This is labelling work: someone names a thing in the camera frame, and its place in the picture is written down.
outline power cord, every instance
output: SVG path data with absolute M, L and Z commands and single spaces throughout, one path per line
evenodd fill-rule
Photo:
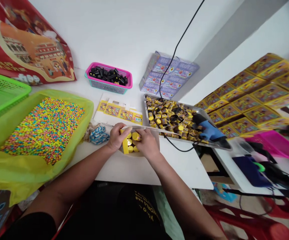
M 191 21 L 189 22 L 189 25 L 187 26 L 187 28 L 185 29 L 184 33 L 182 34 L 182 36 L 181 36 L 181 38 L 180 38 L 177 46 L 176 46 L 175 49 L 174 49 L 174 53 L 173 53 L 173 56 L 172 56 L 172 58 L 171 58 L 171 61 L 170 61 L 169 65 L 168 65 L 167 69 L 165 70 L 165 72 L 164 72 L 163 75 L 162 75 L 162 78 L 161 78 L 161 81 L 160 81 L 160 84 L 159 84 L 159 92 L 160 92 L 160 97 L 161 97 L 162 104 L 156 106 L 156 108 L 153 109 L 153 112 L 154 112 L 158 107 L 164 105 L 165 99 L 162 97 L 162 94 L 161 94 L 161 83 L 162 83 L 162 79 L 163 79 L 165 73 L 168 71 L 168 69 L 169 69 L 169 67 L 170 67 L 170 65 L 171 65 L 171 63 L 172 63 L 172 61 L 173 61 L 173 59 L 174 59 L 174 55 L 175 55 L 175 52 L 177 51 L 177 48 L 178 48 L 179 43 L 181 42 L 184 34 L 185 34 L 186 31 L 188 30 L 188 28 L 189 28 L 189 26 L 191 25 L 191 23 L 192 23 L 195 15 L 198 13 L 198 11 L 199 11 L 199 9 L 201 8 L 201 6 L 202 6 L 202 4 L 203 4 L 204 1 L 205 1 L 205 0 L 203 0 L 203 1 L 201 2 L 201 4 L 199 5 L 197 11 L 195 12 L 195 14 L 193 15 Z M 161 129 L 160 126 L 158 125 L 156 119 L 153 119 L 153 120 L 154 120 L 154 122 L 157 124 L 158 128 Z M 193 148 L 195 148 L 196 146 L 198 146 L 198 144 L 201 142 L 201 140 L 200 140 L 199 142 L 197 142 L 196 144 L 194 144 L 194 146 L 193 146 L 192 148 L 190 148 L 189 150 L 181 150 L 181 149 L 177 148 L 177 147 L 168 139 L 168 137 L 167 137 L 164 133 L 162 133 L 162 134 L 163 134 L 164 138 L 166 138 L 166 139 L 169 141 L 169 143 L 171 143 L 171 145 L 172 145 L 173 147 L 175 147 L 177 150 L 179 150 L 180 152 L 189 152 L 189 151 L 191 151 Z
M 273 209 L 275 208 L 275 206 L 276 206 L 275 195 L 274 195 L 274 189 L 273 189 L 273 187 L 267 188 L 267 189 L 270 189 L 270 190 L 272 191 L 272 197 L 273 197 L 273 200 L 274 200 L 274 206 L 273 206 L 269 211 L 267 211 L 267 212 L 265 212 L 265 213 L 263 213 L 263 214 L 257 214 L 258 216 L 264 216 L 264 215 L 270 214 L 270 213 L 273 211 Z M 242 206 L 241 206 L 241 198 L 242 198 L 242 195 L 240 195 L 239 206 L 240 206 L 240 209 L 243 210 L 243 209 L 242 209 Z

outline pink plastic basket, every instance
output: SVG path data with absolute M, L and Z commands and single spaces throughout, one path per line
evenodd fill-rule
M 245 140 L 262 143 L 263 149 L 271 153 L 272 156 L 289 158 L 289 141 L 274 130 L 257 134 Z
M 105 65 L 105 64 L 102 64 L 102 63 L 97 63 L 97 62 L 91 63 L 91 65 L 85 71 L 84 76 L 87 79 L 89 79 L 90 84 L 91 84 L 92 87 L 99 88 L 99 89 L 102 89 L 102 90 L 106 90 L 106 91 L 109 91 L 109 92 L 119 93 L 119 94 L 125 94 L 125 92 L 128 89 L 132 88 L 132 74 L 130 72 L 122 70 L 120 68 L 116 68 L 120 75 L 125 76 L 128 79 L 128 84 L 126 86 L 122 86 L 122 85 L 119 85 L 119 84 L 110 83 L 110 82 L 103 81 L 103 80 L 100 80 L 100 79 L 97 79 L 97 78 L 94 78 L 94 77 L 90 77 L 89 76 L 90 69 L 94 68 L 96 66 L 102 67 L 102 68 L 104 68 L 107 71 L 110 71 L 111 69 L 115 69 L 115 67 L 112 67 L 112 66 L 109 66 L 109 65 Z

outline green plastic bag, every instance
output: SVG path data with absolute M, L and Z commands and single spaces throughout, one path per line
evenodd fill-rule
M 61 173 L 71 161 L 93 114 L 93 102 L 88 99 L 53 89 L 37 92 L 0 117 L 0 147 L 32 109 L 46 97 L 76 103 L 84 108 L 85 113 L 63 151 L 61 160 L 53 166 L 46 164 L 40 156 L 10 156 L 0 152 L 0 190 L 11 191 L 10 206 L 25 200 L 45 182 Z

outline black t-shirt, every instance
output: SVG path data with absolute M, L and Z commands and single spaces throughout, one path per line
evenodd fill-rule
M 85 192 L 80 205 L 56 240 L 171 239 L 150 186 L 98 182 Z M 56 232 L 53 218 L 38 212 L 15 222 L 0 239 L 52 239 Z

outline purple box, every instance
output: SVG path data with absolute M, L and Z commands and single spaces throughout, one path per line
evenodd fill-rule
M 139 86 L 140 86 L 141 92 L 147 92 L 147 93 L 151 93 L 153 95 L 156 95 L 159 91 L 159 85 L 158 84 L 146 82 L 144 78 L 142 78 Z
M 160 84 L 162 76 L 163 76 L 163 73 L 153 72 L 151 71 L 150 68 L 148 68 L 147 71 L 144 73 L 143 78 L 145 82 Z M 161 85 L 163 85 L 163 83 L 168 78 L 168 76 L 169 75 L 164 75 Z
M 179 57 L 177 58 L 180 62 L 172 72 L 172 75 L 174 76 L 188 80 L 200 68 L 199 65 L 194 62 L 190 62 Z
M 169 75 L 163 86 L 179 90 L 186 82 L 187 79 L 182 79 L 176 76 Z
M 155 53 L 152 55 L 150 59 L 148 68 L 150 68 L 153 72 L 164 73 L 170 64 L 171 59 L 172 56 L 155 51 Z M 175 57 L 166 74 L 172 74 L 177 65 L 179 64 L 179 62 L 180 60 L 177 57 Z
M 163 98 L 166 99 L 171 99 L 174 97 L 174 95 L 178 92 L 178 89 L 172 89 L 172 88 L 167 88 L 167 87 L 161 87 L 161 94 Z

